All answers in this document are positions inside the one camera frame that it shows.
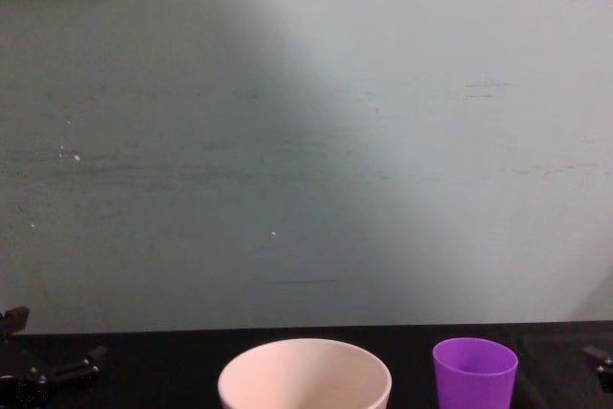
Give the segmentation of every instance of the table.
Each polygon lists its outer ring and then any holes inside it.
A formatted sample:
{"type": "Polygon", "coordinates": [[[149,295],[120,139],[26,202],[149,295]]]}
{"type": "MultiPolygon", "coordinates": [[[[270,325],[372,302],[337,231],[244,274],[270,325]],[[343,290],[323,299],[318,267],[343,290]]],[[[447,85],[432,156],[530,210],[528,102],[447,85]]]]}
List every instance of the table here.
{"type": "Polygon", "coordinates": [[[262,343],[296,337],[342,340],[375,353],[394,380],[389,409],[434,409],[431,349],[455,336],[488,338],[517,352],[512,408],[613,408],[613,395],[601,392],[582,355],[587,345],[613,352],[613,322],[17,335],[13,340],[52,362],[79,357],[97,345],[109,349],[98,385],[59,399],[52,405],[57,409],[217,408],[217,377],[230,359],[262,343]]]}

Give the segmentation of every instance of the purple cup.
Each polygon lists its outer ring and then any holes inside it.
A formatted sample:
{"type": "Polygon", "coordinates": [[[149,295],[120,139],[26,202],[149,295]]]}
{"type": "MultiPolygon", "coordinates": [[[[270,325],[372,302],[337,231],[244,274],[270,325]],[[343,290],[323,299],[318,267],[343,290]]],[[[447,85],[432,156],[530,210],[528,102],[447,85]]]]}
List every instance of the purple cup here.
{"type": "Polygon", "coordinates": [[[457,337],[432,351],[439,409],[509,409],[519,360],[504,345],[457,337]]]}

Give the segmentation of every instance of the cup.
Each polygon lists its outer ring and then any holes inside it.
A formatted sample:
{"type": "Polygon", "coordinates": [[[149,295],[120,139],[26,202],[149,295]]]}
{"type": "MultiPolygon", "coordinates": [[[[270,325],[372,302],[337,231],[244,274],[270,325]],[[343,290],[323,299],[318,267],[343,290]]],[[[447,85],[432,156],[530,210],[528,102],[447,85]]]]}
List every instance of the cup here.
{"type": "Polygon", "coordinates": [[[292,339],[240,354],[217,389],[224,409],[385,409],[392,376],[354,345],[292,339]]]}
{"type": "Polygon", "coordinates": [[[439,409],[509,409],[518,359],[486,339],[444,340],[432,351],[439,409]]]}

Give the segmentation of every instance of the black table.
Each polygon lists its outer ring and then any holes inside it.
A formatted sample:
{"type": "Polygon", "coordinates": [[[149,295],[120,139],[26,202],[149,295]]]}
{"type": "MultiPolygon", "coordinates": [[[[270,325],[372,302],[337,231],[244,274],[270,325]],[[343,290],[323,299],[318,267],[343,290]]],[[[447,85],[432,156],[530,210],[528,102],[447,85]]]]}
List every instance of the black table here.
{"type": "Polygon", "coordinates": [[[584,364],[582,349],[613,352],[613,322],[231,329],[86,335],[20,335],[13,340],[48,361],[77,358],[105,345],[109,355],[97,387],[51,407],[217,408],[217,377],[234,356],[265,342],[295,337],[342,340],[379,356],[394,380],[389,409],[436,408],[432,347],[454,336],[485,337],[519,356],[512,408],[613,408],[584,364]]]}

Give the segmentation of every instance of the cup rim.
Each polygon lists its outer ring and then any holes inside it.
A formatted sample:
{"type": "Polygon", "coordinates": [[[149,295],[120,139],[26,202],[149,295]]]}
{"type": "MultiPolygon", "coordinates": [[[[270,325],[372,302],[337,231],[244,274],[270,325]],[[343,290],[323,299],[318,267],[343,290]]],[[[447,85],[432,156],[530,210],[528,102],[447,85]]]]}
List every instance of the cup rim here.
{"type": "Polygon", "coordinates": [[[502,345],[498,342],[495,342],[493,340],[488,340],[488,339],[484,339],[481,337],[452,337],[450,339],[446,339],[443,340],[441,342],[439,342],[437,345],[434,346],[434,348],[432,349],[432,357],[434,358],[434,360],[441,366],[443,366],[445,369],[449,370],[449,371],[453,371],[454,373],[458,373],[458,374],[462,374],[462,375],[474,375],[474,376],[484,376],[484,377],[496,377],[498,375],[504,375],[504,374],[508,374],[514,370],[517,369],[517,366],[519,364],[519,358],[517,357],[517,354],[511,350],[509,347],[502,345]],[[513,364],[508,368],[505,369],[504,371],[500,371],[498,373],[472,373],[470,371],[463,371],[461,369],[457,369],[454,368],[452,366],[449,366],[448,364],[444,363],[441,361],[441,359],[437,356],[437,350],[440,346],[447,344],[449,342],[457,342],[457,341],[462,341],[462,340],[474,340],[477,342],[487,342],[490,343],[492,345],[495,345],[497,347],[500,347],[502,349],[505,349],[507,352],[509,352],[511,354],[511,356],[513,357],[513,364]]]}
{"type": "Polygon", "coordinates": [[[383,401],[385,401],[390,396],[390,394],[392,392],[392,373],[390,373],[390,370],[385,365],[385,363],[383,361],[381,361],[381,359],[378,356],[376,356],[374,353],[371,353],[368,350],[362,349],[361,347],[358,347],[356,345],[349,344],[347,342],[341,342],[339,340],[303,337],[303,338],[284,339],[284,340],[276,340],[274,342],[267,342],[265,344],[262,344],[262,345],[259,345],[257,347],[254,347],[252,349],[246,350],[245,352],[242,352],[241,354],[235,356],[231,361],[229,361],[224,366],[223,370],[221,371],[221,374],[219,374],[219,378],[217,379],[217,392],[219,393],[219,397],[221,398],[221,400],[224,401],[225,403],[228,403],[228,398],[227,398],[226,395],[224,395],[224,392],[221,389],[221,379],[223,378],[224,374],[226,374],[226,372],[228,371],[230,366],[235,361],[239,360],[240,358],[242,358],[246,354],[249,354],[249,353],[252,353],[252,352],[261,352],[264,349],[276,347],[276,346],[279,346],[282,343],[286,343],[286,342],[311,342],[311,343],[319,343],[319,344],[330,344],[330,345],[334,345],[336,347],[342,347],[342,348],[345,348],[345,349],[352,349],[354,351],[359,352],[362,355],[365,355],[365,356],[373,359],[379,365],[379,367],[383,370],[383,372],[385,373],[385,389],[383,390],[381,396],[375,402],[373,402],[373,404],[371,404],[368,407],[364,407],[364,408],[360,408],[360,409],[375,409],[375,408],[377,408],[380,404],[383,403],[383,401]]]}

